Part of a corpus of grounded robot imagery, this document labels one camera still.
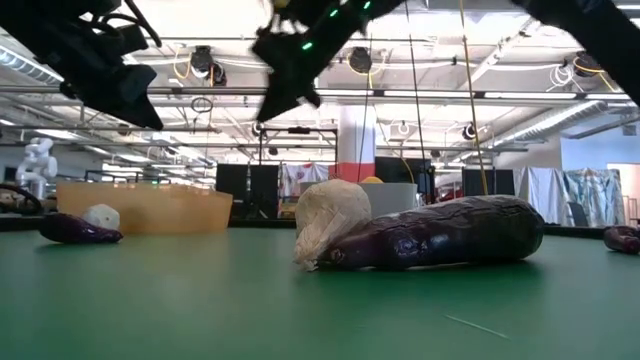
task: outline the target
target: plush eggplant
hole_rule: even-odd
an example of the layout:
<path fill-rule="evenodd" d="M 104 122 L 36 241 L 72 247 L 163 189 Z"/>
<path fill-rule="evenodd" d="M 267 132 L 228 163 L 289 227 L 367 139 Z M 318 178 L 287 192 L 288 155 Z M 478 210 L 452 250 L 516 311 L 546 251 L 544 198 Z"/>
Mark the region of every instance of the plush eggplant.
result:
<path fill-rule="evenodd" d="M 402 270 L 514 261 L 538 250 L 543 233 L 543 218 L 523 200 L 465 197 L 376 218 L 332 241 L 318 266 Z"/>
<path fill-rule="evenodd" d="M 630 226 L 612 226 L 604 231 L 604 244 L 611 250 L 637 255 L 640 253 L 640 234 Z"/>
<path fill-rule="evenodd" d="M 112 244 L 122 239 L 117 230 L 94 226 L 68 214 L 45 216 L 40 224 L 40 235 L 64 244 Z"/>

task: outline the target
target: black panel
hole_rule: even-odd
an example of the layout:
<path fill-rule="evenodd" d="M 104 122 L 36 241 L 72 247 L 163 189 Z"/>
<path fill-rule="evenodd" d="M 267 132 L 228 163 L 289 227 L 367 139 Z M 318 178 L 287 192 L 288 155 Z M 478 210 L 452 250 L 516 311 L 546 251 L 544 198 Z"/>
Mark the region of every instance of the black panel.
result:
<path fill-rule="evenodd" d="M 262 211 L 267 218 L 278 218 L 278 190 L 280 166 L 251 166 L 251 202 Z"/>
<path fill-rule="evenodd" d="M 490 195 L 515 195 L 513 170 L 485 170 L 487 190 Z M 464 196 L 484 195 L 480 170 L 462 170 L 462 188 Z"/>
<path fill-rule="evenodd" d="M 422 159 L 406 159 L 407 164 L 396 157 L 376 157 L 376 177 L 383 182 L 389 183 L 410 183 L 413 174 L 414 183 L 418 184 L 419 193 L 429 193 L 431 184 L 431 174 L 425 169 L 431 166 L 431 160 L 425 160 L 422 166 Z"/>
<path fill-rule="evenodd" d="M 234 200 L 247 198 L 247 177 L 249 166 L 218 164 L 216 170 L 216 191 L 233 195 Z"/>
<path fill-rule="evenodd" d="M 5 182 L 14 182 L 16 181 L 16 168 L 5 167 L 4 168 L 4 181 Z"/>

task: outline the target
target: yellow cable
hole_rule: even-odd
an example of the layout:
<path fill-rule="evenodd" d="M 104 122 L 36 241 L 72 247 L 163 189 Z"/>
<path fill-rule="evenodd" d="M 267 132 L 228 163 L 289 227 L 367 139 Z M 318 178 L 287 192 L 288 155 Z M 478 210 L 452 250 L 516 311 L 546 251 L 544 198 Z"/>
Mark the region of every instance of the yellow cable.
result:
<path fill-rule="evenodd" d="M 402 156 L 400 156 L 400 160 L 402 160 L 402 162 L 404 163 L 404 166 L 406 166 L 407 170 L 409 170 L 409 177 L 411 177 L 411 183 L 415 184 L 416 183 L 416 179 L 413 177 L 413 171 L 411 171 L 411 167 L 409 166 L 409 164 L 407 164 L 407 161 Z"/>
<path fill-rule="evenodd" d="M 482 163 L 482 151 L 480 150 L 480 139 L 478 138 L 478 124 L 476 121 L 476 107 L 473 101 L 473 85 L 471 81 L 471 64 L 469 61 L 469 46 L 467 44 L 467 34 L 464 26 L 464 0 L 459 0 L 460 4 L 460 19 L 462 21 L 462 43 L 464 45 L 464 57 L 467 65 L 467 82 L 469 83 L 469 100 L 471 101 L 471 121 L 473 125 L 473 132 L 475 134 L 474 142 L 476 143 L 476 149 L 478 150 L 478 160 L 480 161 L 480 177 L 482 178 L 482 190 L 485 195 L 489 195 L 489 189 L 487 186 L 487 175 L 484 173 L 484 164 Z"/>
<path fill-rule="evenodd" d="M 598 74 L 598 76 L 600 76 L 600 79 L 602 79 L 602 82 L 607 85 L 607 87 L 609 88 L 609 90 L 611 90 L 611 92 L 618 92 L 613 85 L 611 85 L 611 83 L 607 80 L 606 77 L 604 77 L 605 71 L 604 70 L 600 70 L 600 69 L 590 69 L 584 66 L 580 66 L 578 65 L 578 57 L 573 58 L 573 66 L 575 66 L 577 69 L 580 69 L 584 72 L 588 72 L 588 73 L 592 73 L 592 74 Z"/>
<path fill-rule="evenodd" d="M 607 78 L 604 77 L 603 73 L 598 73 L 598 75 L 600 75 L 600 79 L 602 79 L 604 84 L 607 85 L 607 87 L 609 88 L 609 90 L 611 90 L 611 92 L 617 92 L 616 89 L 613 86 L 611 86 L 609 81 L 607 81 Z"/>
<path fill-rule="evenodd" d="M 189 77 L 189 73 L 191 72 L 191 53 L 189 53 L 189 61 L 187 61 L 187 72 L 182 75 L 180 74 L 180 72 L 178 72 L 178 67 L 177 65 L 177 60 L 178 60 L 178 55 L 180 54 L 180 48 L 178 48 L 178 51 L 176 51 L 176 56 L 175 59 L 176 61 L 173 62 L 173 72 L 176 74 L 176 76 L 180 79 L 186 79 L 187 77 Z"/>

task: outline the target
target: pillar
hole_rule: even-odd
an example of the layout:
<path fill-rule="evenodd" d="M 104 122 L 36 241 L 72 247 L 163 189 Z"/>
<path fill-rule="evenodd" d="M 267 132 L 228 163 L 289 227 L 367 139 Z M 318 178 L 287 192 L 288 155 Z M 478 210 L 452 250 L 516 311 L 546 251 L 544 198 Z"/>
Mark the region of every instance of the pillar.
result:
<path fill-rule="evenodd" d="M 376 110 L 373 106 L 343 106 L 338 122 L 338 166 L 335 177 L 359 182 L 375 175 Z"/>

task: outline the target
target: colorful fabric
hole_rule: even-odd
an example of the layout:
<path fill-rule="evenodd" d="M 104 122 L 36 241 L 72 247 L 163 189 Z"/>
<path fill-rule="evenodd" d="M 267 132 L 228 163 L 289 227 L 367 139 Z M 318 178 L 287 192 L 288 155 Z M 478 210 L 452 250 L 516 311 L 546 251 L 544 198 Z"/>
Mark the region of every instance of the colorful fabric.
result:
<path fill-rule="evenodd" d="M 624 203 L 618 170 L 564 172 L 569 201 L 582 205 L 590 227 L 624 224 Z"/>

